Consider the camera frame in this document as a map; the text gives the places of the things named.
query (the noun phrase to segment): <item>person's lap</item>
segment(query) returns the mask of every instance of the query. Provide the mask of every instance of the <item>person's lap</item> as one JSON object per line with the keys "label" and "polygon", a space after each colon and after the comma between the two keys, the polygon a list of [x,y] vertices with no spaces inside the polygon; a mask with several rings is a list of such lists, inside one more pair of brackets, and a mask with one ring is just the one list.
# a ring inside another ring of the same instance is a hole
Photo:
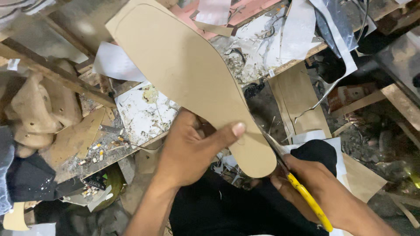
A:
{"label": "person's lap", "polygon": [[[311,140],[291,152],[301,160],[319,161],[336,176],[335,149]],[[227,183],[210,169],[196,183],[177,193],[169,216],[179,235],[328,235],[274,188],[270,179],[245,191]]]}

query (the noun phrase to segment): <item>person's left hand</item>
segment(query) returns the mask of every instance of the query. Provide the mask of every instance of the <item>person's left hand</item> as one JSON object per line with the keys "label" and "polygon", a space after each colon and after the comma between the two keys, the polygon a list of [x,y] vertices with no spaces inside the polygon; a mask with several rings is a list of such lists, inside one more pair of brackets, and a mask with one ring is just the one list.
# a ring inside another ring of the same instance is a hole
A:
{"label": "person's left hand", "polygon": [[233,122],[204,138],[198,117],[182,108],[160,155],[155,178],[169,188],[179,188],[198,181],[212,158],[232,145],[245,132],[245,124]]}

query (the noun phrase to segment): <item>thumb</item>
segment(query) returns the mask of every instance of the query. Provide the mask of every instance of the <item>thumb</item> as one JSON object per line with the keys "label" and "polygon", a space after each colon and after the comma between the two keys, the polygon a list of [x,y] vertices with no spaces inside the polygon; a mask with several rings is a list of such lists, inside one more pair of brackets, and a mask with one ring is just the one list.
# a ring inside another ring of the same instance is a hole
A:
{"label": "thumb", "polygon": [[203,139],[201,143],[208,154],[214,156],[223,148],[236,142],[245,133],[245,129],[246,126],[242,122],[231,123]]}

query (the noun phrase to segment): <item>scissors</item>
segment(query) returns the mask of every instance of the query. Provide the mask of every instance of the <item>scissors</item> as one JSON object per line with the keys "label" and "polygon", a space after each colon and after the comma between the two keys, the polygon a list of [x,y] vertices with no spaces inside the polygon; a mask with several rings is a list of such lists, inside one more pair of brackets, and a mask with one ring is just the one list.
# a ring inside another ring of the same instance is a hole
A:
{"label": "scissors", "polygon": [[283,146],[278,144],[278,142],[274,140],[273,137],[271,137],[262,129],[261,129],[261,132],[264,135],[267,142],[270,144],[271,148],[274,150],[274,153],[276,154],[276,157],[277,157],[277,163],[280,165],[283,172],[285,173],[287,180],[302,195],[302,197],[311,207],[312,211],[321,221],[324,229],[327,230],[328,232],[331,232],[333,230],[333,226],[331,225],[331,222],[328,220],[325,213],[322,211],[321,207],[318,205],[318,203],[315,201],[312,195],[307,191],[307,189],[299,183],[299,181],[295,178],[295,176],[293,176],[290,170],[286,167],[286,163],[283,160],[283,155],[286,154],[282,148]]}

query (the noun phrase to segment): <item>black fabric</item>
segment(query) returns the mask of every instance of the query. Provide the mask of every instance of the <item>black fabric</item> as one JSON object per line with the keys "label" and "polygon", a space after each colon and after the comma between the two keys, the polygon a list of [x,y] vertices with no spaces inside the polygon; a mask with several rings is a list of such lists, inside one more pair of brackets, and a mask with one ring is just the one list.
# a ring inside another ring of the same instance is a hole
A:
{"label": "black fabric", "polygon": [[57,185],[55,171],[38,154],[16,158],[7,174],[7,186],[14,202],[52,201]]}
{"label": "black fabric", "polygon": [[[335,149],[325,141],[311,140],[291,153],[301,160],[319,161],[336,173]],[[263,178],[256,188],[245,191],[210,170],[178,191],[169,221],[174,236],[328,235],[286,201],[270,179]]]}

